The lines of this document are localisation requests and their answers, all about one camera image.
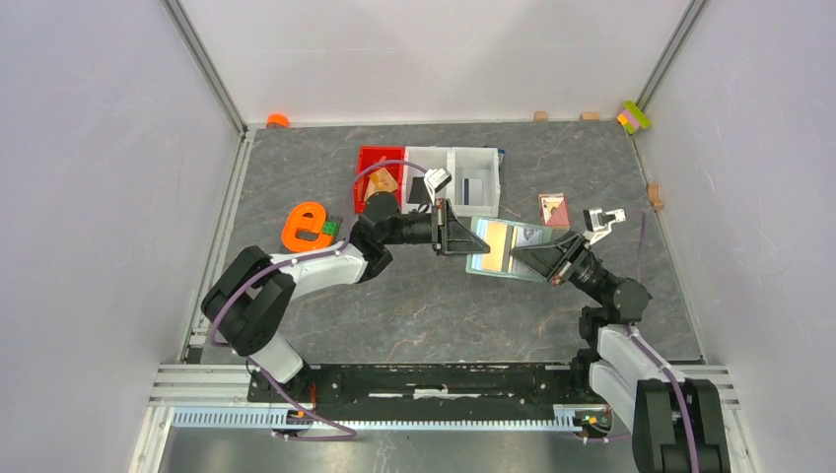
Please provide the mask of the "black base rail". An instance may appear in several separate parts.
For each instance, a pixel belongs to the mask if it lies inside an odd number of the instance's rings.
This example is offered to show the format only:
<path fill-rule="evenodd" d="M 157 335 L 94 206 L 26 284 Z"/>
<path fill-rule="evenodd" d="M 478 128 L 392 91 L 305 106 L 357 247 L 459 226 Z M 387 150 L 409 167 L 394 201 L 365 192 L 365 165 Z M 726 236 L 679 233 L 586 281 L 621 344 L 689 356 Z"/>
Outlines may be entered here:
<path fill-rule="evenodd" d="M 304 366 L 279 384 L 316 407 L 367 399 L 523 399 L 526 404 L 593 404 L 606 400 L 568 364 L 321 364 Z"/>

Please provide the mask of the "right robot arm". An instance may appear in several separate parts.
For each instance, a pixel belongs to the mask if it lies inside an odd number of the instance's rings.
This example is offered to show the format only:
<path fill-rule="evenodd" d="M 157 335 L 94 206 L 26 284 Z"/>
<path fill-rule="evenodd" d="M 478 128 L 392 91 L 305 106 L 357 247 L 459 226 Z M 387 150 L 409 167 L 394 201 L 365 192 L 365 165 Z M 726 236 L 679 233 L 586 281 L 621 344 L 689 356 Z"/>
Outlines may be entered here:
<path fill-rule="evenodd" d="M 589 345 L 572 361 L 569 386 L 583 402 L 608 403 L 629 429 L 639 471 L 731 471 L 717 386 L 676 369 L 636 326 L 652 299 L 644 285 L 607 270 L 575 232 L 510 254 L 551 285 L 569 283 L 597 303 L 579 318 Z"/>

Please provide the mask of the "orange tape roll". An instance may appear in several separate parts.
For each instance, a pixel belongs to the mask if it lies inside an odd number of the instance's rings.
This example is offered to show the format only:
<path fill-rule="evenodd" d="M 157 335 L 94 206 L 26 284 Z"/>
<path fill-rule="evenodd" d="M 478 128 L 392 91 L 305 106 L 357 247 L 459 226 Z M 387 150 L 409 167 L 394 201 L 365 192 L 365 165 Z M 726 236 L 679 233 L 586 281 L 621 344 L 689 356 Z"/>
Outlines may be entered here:
<path fill-rule="evenodd" d="M 288 128 L 289 126 L 290 120 L 281 113 L 271 113 L 265 120 L 266 128 Z"/>

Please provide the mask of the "white bin right compartment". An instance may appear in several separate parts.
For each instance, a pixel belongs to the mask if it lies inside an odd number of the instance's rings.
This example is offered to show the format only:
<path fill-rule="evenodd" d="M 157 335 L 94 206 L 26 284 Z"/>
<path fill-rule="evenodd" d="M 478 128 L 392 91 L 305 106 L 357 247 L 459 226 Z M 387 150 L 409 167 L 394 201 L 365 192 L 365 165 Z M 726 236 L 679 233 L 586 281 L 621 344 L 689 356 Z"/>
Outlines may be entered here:
<path fill-rule="evenodd" d="M 453 181 L 448 197 L 460 217 L 497 217 L 501 196 L 497 148 L 452 147 L 448 169 Z"/>

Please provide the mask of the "striped card in bin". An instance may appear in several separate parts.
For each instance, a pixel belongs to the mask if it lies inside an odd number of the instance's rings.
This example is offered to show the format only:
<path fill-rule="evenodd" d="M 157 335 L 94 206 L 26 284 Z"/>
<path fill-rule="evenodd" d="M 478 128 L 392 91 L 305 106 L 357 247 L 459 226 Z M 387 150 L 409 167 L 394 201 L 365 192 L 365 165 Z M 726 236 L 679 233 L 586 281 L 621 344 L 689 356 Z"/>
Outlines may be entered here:
<path fill-rule="evenodd" d="M 461 201 L 463 205 L 481 206 L 483 204 L 484 183 L 478 178 L 464 178 L 461 182 Z"/>

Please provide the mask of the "multicolour toy brick stack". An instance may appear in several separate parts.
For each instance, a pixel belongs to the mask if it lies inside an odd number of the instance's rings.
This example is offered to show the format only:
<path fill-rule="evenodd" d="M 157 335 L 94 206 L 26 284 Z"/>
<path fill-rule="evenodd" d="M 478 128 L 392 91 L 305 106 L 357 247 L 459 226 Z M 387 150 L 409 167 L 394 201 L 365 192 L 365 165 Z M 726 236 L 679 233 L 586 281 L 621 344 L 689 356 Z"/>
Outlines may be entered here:
<path fill-rule="evenodd" d="M 616 120 L 629 135 L 652 127 L 651 119 L 632 101 L 622 104 Z"/>

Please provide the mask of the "gold credit card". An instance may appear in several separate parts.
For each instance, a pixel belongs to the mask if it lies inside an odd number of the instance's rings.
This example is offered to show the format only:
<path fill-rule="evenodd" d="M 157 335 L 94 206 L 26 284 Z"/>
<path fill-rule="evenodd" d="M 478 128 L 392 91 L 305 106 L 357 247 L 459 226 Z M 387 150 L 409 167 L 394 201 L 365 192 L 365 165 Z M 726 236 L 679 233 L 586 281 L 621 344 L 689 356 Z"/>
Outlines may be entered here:
<path fill-rule="evenodd" d="M 480 237 L 490 245 L 490 252 L 481 254 L 475 267 L 492 273 L 510 273 L 512 268 L 511 246 L 515 241 L 516 227 L 495 220 L 480 223 Z"/>
<path fill-rule="evenodd" d="M 395 194 L 398 188 L 397 179 L 386 168 L 375 169 L 369 174 L 364 200 L 380 192 Z"/>

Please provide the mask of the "wooden arch block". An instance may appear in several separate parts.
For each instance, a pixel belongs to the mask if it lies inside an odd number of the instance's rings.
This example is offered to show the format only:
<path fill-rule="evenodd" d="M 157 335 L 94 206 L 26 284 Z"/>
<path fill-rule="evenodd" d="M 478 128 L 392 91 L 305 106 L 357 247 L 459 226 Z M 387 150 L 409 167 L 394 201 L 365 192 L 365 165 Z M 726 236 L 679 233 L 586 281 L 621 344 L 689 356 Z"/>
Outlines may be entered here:
<path fill-rule="evenodd" d="M 647 196 L 654 212 L 659 212 L 665 207 L 661 186 L 657 182 L 651 182 L 647 185 Z"/>

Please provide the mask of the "red plastic bin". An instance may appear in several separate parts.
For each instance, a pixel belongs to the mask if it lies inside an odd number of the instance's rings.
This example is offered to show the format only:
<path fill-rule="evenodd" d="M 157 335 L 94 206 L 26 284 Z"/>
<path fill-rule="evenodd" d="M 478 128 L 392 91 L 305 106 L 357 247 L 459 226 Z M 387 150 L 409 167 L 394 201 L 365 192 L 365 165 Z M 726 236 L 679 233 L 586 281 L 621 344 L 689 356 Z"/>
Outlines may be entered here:
<path fill-rule="evenodd" d="M 392 194 L 402 204 L 404 147 L 361 146 L 356 166 L 357 180 L 353 187 L 354 212 L 361 213 L 368 199 L 377 192 Z"/>

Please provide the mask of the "black card in bin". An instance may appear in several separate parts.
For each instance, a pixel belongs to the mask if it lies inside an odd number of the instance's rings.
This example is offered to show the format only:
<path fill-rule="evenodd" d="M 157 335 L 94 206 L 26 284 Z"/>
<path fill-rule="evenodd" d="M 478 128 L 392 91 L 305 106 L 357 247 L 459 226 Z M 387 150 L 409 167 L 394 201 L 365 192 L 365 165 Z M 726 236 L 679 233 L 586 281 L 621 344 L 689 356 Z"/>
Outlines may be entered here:
<path fill-rule="evenodd" d="M 429 192 L 425 185 L 423 176 L 414 176 L 411 179 L 406 202 L 410 205 L 419 205 L 430 200 Z"/>

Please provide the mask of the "orange curved toy track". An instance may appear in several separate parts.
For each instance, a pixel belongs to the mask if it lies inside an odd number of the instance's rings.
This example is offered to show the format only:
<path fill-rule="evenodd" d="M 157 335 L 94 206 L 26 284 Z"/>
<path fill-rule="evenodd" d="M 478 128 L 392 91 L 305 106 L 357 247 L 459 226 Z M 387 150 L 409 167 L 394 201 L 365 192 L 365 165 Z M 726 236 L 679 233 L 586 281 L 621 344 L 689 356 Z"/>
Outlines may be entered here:
<path fill-rule="evenodd" d="M 327 211 L 318 202 L 298 204 L 290 212 L 281 233 L 282 244 L 290 252 L 307 252 L 330 246 L 334 236 L 324 231 Z"/>

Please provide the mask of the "green toy brick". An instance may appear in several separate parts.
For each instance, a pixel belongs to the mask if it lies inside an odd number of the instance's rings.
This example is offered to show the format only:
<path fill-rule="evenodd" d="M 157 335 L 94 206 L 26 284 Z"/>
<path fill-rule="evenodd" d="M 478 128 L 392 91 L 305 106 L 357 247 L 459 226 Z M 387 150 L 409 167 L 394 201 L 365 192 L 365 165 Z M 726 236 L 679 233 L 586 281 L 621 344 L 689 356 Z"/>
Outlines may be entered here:
<path fill-rule="evenodd" d="M 337 220 L 326 220 L 320 229 L 322 235 L 336 237 L 339 233 L 341 223 Z"/>

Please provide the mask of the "red playing card box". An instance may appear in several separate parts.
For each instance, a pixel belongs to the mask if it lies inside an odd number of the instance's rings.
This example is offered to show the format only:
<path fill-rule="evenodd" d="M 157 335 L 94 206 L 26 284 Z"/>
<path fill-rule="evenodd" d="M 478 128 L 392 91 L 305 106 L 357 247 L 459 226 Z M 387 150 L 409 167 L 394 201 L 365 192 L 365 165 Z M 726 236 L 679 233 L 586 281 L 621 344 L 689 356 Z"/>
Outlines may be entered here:
<path fill-rule="evenodd" d="M 568 201 L 563 193 L 538 195 L 539 210 L 545 227 L 557 230 L 569 230 L 571 217 Z"/>

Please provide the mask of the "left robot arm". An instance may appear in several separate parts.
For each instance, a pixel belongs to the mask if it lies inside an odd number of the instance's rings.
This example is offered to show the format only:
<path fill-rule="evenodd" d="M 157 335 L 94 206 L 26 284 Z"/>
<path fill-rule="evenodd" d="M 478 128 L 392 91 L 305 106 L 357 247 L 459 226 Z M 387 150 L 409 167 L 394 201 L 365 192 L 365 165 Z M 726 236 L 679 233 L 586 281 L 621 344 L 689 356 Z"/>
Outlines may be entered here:
<path fill-rule="evenodd" d="M 223 337 L 238 356 L 272 378 L 274 391 L 298 401 L 309 391 L 307 364 L 280 334 L 294 300 L 379 276 L 392 262 L 393 245 L 428 245 L 440 256 L 486 254 L 490 246 L 454 213 L 447 199 L 420 213 L 400 211 L 389 193 L 376 193 L 350 234 L 325 249 L 270 255 L 258 246 L 242 250 L 200 304 L 211 321 L 207 339 Z"/>

